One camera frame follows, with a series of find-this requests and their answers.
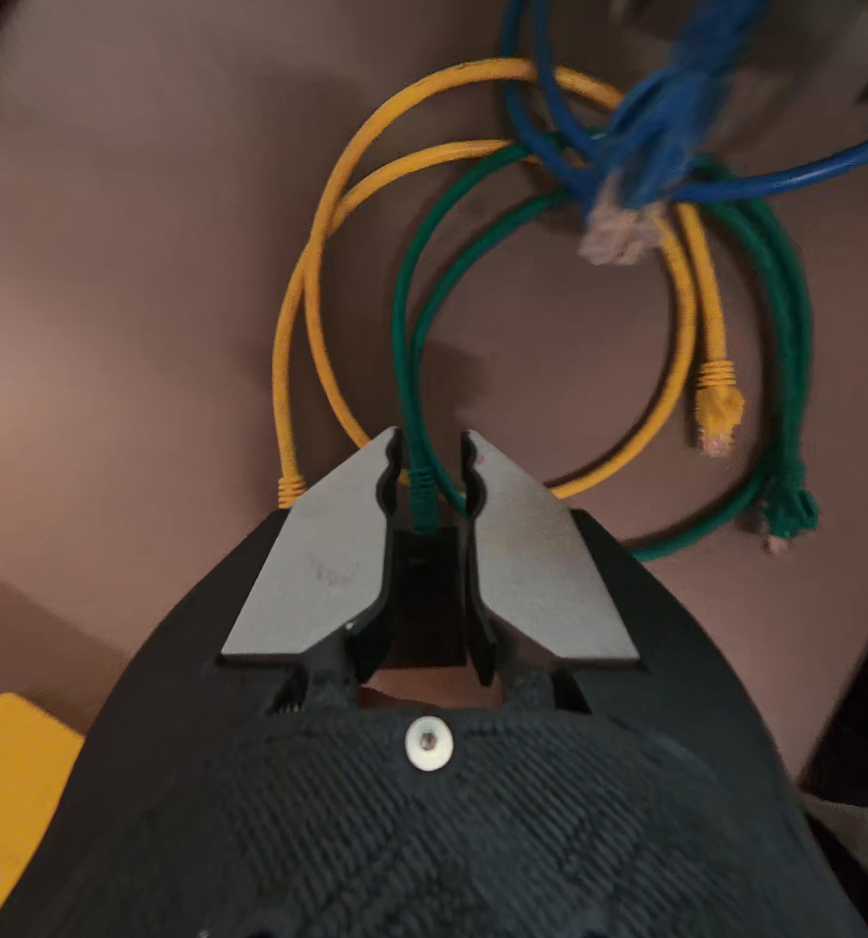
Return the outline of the black ethernet port box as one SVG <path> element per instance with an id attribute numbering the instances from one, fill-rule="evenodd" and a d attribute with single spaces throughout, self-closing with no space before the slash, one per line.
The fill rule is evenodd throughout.
<path id="1" fill-rule="evenodd" d="M 394 639 L 388 669 L 463 667 L 466 614 L 457 527 L 394 536 Z"/>

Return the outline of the yellow plastic bin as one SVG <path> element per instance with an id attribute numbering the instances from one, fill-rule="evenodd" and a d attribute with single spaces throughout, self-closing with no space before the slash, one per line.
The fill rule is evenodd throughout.
<path id="1" fill-rule="evenodd" d="M 0 695 L 0 909 L 36 852 L 84 737 L 14 693 Z"/>

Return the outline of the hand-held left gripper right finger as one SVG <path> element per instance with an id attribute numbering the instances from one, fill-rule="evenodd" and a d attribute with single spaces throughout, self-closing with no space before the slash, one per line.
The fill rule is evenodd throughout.
<path id="1" fill-rule="evenodd" d="M 468 430 L 463 596 L 466 647 L 484 686 L 576 666 L 629 669 L 640 653 L 572 513 Z"/>

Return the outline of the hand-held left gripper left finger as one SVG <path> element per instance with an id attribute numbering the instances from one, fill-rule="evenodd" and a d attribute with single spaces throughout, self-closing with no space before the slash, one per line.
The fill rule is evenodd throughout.
<path id="1" fill-rule="evenodd" d="M 222 649 L 229 664 L 335 671 L 363 684 L 395 637 L 402 432 L 387 428 L 287 510 Z"/>

